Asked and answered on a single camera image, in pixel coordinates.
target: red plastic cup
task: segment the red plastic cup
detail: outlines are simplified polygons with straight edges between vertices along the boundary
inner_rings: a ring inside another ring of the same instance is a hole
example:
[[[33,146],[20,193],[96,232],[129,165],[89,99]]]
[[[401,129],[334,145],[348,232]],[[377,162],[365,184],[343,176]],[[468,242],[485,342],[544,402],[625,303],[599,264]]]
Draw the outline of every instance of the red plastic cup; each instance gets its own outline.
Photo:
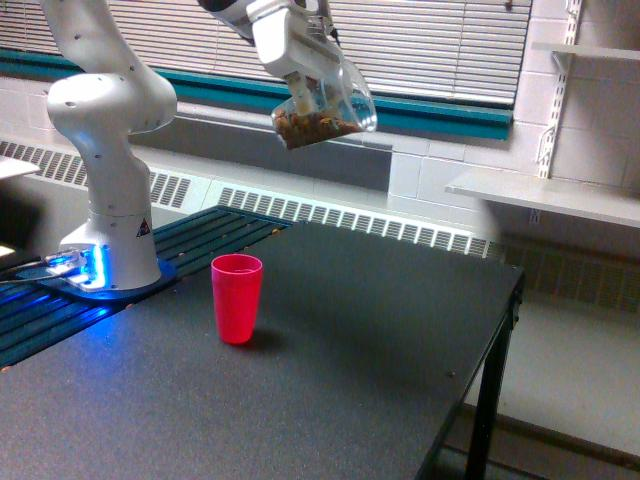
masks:
[[[211,262],[216,325],[223,342],[242,345],[251,339],[262,271],[262,262],[250,255],[223,255]]]

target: cable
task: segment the cable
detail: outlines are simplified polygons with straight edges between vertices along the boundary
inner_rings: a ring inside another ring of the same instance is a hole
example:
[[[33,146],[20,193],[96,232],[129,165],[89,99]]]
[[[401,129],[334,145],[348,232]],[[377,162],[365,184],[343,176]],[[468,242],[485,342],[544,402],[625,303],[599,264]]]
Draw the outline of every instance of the cable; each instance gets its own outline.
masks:
[[[47,266],[47,262],[44,260],[37,260],[35,262],[23,263],[22,265],[18,265],[17,267],[7,268],[6,270],[3,270],[2,272],[0,272],[0,276],[6,277],[9,274],[17,273],[21,270],[24,270],[25,268],[38,268],[38,267],[46,267],[46,266]]]
[[[337,28],[333,28],[333,30],[331,30],[331,33],[329,34],[331,35],[331,37],[333,37],[333,39],[336,41],[336,43],[338,44],[339,47],[341,47],[342,45],[340,45],[340,35],[338,34],[338,29]]]
[[[9,285],[12,283],[33,283],[33,282],[41,282],[43,280],[54,280],[56,278],[62,278],[69,276],[68,272],[59,273],[57,275],[46,275],[44,277],[33,277],[33,278],[16,278],[13,280],[1,280],[0,285]]]

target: white shelf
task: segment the white shelf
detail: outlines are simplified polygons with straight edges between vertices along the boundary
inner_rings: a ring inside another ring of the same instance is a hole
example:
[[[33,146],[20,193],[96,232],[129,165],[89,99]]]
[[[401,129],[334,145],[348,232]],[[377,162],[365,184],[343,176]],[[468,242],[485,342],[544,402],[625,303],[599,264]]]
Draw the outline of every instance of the white shelf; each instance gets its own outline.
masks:
[[[545,180],[502,170],[474,169],[447,192],[574,217],[640,227],[640,194],[567,180]]]
[[[32,163],[0,155],[0,180],[35,173],[38,170],[40,169]]]
[[[547,50],[555,54],[576,55],[578,57],[602,58],[640,62],[640,51],[617,48],[591,47],[586,45],[564,45],[561,43],[534,42],[534,50]]]

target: teal window frame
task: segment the teal window frame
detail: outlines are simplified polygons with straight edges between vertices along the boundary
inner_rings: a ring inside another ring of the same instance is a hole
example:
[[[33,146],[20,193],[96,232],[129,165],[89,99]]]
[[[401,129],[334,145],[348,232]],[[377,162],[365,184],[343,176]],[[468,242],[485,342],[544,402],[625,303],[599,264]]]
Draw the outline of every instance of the teal window frame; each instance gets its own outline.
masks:
[[[269,113],[288,98],[286,86],[258,80],[224,77],[164,68],[155,69],[169,80],[181,99],[221,106],[250,108]],[[0,48],[0,73],[9,76],[56,80],[81,72],[59,55]],[[408,134],[433,132],[465,137],[507,140],[513,111],[505,108],[465,106],[445,102],[375,96],[382,130]]]

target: window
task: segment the window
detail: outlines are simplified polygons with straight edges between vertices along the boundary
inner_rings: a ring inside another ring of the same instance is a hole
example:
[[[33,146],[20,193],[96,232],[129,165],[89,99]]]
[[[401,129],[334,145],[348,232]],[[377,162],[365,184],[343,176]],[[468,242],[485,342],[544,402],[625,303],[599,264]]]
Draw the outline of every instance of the window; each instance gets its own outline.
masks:
[[[332,0],[346,55],[374,93],[510,107],[532,0]],[[276,81],[196,0],[109,0],[150,65]],[[57,53],[38,0],[0,0],[0,47]]]

